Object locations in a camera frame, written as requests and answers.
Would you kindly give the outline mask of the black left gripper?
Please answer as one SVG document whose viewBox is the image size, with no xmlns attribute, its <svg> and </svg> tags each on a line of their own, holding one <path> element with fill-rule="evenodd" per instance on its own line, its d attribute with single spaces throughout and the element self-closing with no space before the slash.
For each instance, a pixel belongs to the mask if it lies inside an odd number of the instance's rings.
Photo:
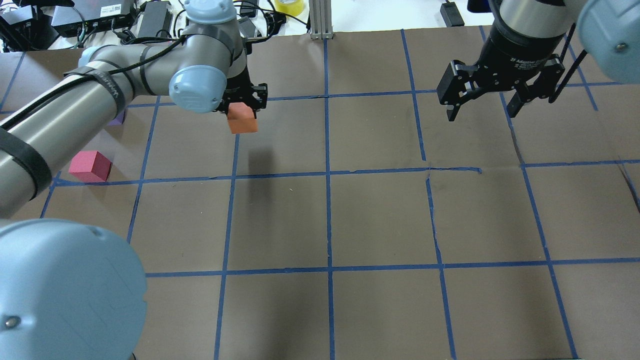
<svg viewBox="0 0 640 360">
<path fill-rule="evenodd" d="M 257 119 L 259 112 L 264 110 L 268 103 L 268 84 L 253 84 L 247 64 L 244 65 L 240 73 L 226 80 L 226 88 L 222 94 L 221 102 L 217 106 L 217 111 L 228 113 L 231 104 L 242 103 L 253 111 L 254 118 Z"/>
</svg>

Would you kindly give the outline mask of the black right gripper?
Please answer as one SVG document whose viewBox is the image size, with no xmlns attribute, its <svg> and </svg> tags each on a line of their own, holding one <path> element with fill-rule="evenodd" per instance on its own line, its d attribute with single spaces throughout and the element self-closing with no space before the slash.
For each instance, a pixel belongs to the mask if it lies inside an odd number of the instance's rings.
<svg viewBox="0 0 640 360">
<path fill-rule="evenodd" d="M 461 106 L 488 92 L 514 90 L 510 118 L 535 98 L 550 98 L 565 71 L 556 50 L 563 35 L 534 38 L 507 25 L 492 25 L 475 64 L 451 60 L 436 87 L 439 104 L 453 122 Z"/>
</svg>

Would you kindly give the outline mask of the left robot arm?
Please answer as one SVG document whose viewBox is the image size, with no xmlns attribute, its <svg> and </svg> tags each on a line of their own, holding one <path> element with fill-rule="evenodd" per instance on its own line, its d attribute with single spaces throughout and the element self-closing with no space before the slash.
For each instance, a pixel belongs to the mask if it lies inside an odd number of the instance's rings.
<svg viewBox="0 0 640 360">
<path fill-rule="evenodd" d="M 87 48 L 76 69 L 1 123 L 1 358 L 128 360 L 146 322 L 146 272 L 123 237 L 66 219 L 11 218 L 137 96 L 194 113 L 266 106 L 231 0 L 186 0 L 170 44 Z"/>
</svg>

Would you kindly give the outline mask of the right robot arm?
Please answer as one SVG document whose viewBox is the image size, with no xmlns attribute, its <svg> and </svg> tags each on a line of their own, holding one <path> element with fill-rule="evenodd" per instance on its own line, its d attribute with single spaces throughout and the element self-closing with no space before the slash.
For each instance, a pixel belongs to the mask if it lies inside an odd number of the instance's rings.
<svg viewBox="0 0 640 360">
<path fill-rule="evenodd" d="M 534 100 L 555 103 L 587 56 L 608 79 L 639 82 L 637 0 L 469 0 L 467 10 L 494 21 L 477 61 L 452 60 L 436 87 L 450 122 L 488 93 L 514 91 L 511 117 Z"/>
</svg>

